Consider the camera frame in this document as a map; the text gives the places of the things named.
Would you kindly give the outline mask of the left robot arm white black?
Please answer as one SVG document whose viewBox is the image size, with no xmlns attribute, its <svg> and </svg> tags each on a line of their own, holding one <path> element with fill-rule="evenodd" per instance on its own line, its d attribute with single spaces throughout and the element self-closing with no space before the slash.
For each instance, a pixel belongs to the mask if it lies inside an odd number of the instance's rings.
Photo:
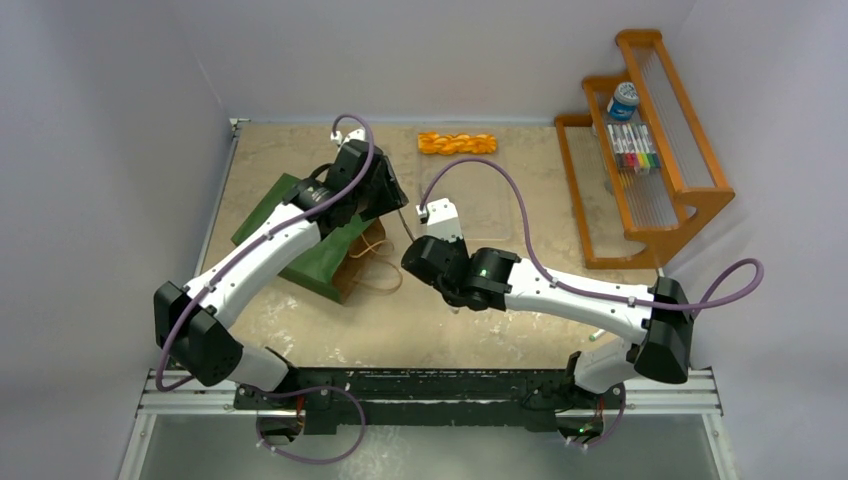
<svg viewBox="0 0 848 480">
<path fill-rule="evenodd" d="M 259 389 L 272 408 L 297 399 L 290 365 L 269 349 L 243 344 L 229 329 L 250 301 L 290 263 L 354 220 L 373 220 L 408 199 L 387 156 L 364 129 L 331 139 L 333 163 L 317 168 L 284 195 L 248 238 L 208 271 L 154 294 L 157 345 L 205 386 L 232 380 Z"/>
</svg>

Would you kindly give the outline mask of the metal tongs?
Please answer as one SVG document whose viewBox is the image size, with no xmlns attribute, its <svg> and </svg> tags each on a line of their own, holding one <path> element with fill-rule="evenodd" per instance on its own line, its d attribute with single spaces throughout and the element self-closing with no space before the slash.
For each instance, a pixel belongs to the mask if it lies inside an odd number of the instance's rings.
<svg viewBox="0 0 848 480">
<path fill-rule="evenodd" d="M 410 227 L 410 225 L 409 225 L 408 221 L 407 221 L 407 220 L 406 220 L 406 218 L 404 217 L 403 211 L 402 211 L 402 210 L 398 210 L 398 211 L 397 211 L 397 215 L 398 215 L 398 217 L 399 217 L 399 219 L 400 219 L 400 223 L 401 223 L 401 225 L 402 225 L 402 228 L 403 228 L 403 230 L 404 230 L 404 232 L 405 232 L 405 234 L 406 234 L 407 238 L 409 239 L 409 241 L 410 241 L 410 242 L 413 242 L 413 241 L 416 239 L 416 237 L 415 237 L 415 235 L 414 235 L 414 233 L 413 233 L 413 231 L 412 231 L 412 229 L 411 229 L 411 227 Z"/>
</svg>

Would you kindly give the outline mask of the orange braided fake bread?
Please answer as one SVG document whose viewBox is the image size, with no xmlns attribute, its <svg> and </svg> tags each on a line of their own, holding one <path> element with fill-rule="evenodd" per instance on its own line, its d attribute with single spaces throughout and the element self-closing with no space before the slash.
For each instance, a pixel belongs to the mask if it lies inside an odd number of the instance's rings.
<svg viewBox="0 0 848 480">
<path fill-rule="evenodd" d="M 439 134 L 422 132 L 417 137 L 418 151 L 425 155 L 450 156 L 455 154 L 493 154 L 497 151 L 498 141 L 492 134 L 469 135 Z"/>
</svg>

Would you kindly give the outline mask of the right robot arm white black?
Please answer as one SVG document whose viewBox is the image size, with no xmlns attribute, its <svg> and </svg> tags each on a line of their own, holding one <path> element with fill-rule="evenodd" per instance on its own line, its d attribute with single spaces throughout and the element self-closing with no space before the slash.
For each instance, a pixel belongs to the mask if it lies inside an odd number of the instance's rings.
<svg viewBox="0 0 848 480">
<path fill-rule="evenodd" d="M 452 307 L 543 313 L 613 334 L 614 340 L 572 356 L 561 392 L 573 406 L 637 376 L 672 385 L 688 380 L 694 321 L 677 310 L 682 292 L 674 281 L 622 285 L 541 273 L 516 253 L 469 253 L 461 240 L 428 235 L 408 247 L 401 266 Z"/>
</svg>

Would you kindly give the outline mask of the green brown paper bag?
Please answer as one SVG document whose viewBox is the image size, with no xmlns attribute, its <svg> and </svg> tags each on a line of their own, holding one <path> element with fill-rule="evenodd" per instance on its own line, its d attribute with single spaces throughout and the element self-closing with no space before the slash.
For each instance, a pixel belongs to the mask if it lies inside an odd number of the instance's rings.
<svg viewBox="0 0 848 480">
<path fill-rule="evenodd" d="M 339 304 L 356 290 L 391 294 L 403 282 L 399 269 L 385 259 L 393 251 L 380 220 L 356 217 L 297 257 L 279 276 Z M 396 282 L 391 286 L 367 282 L 365 270 L 375 264 L 390 267 Z"/>
</svg>

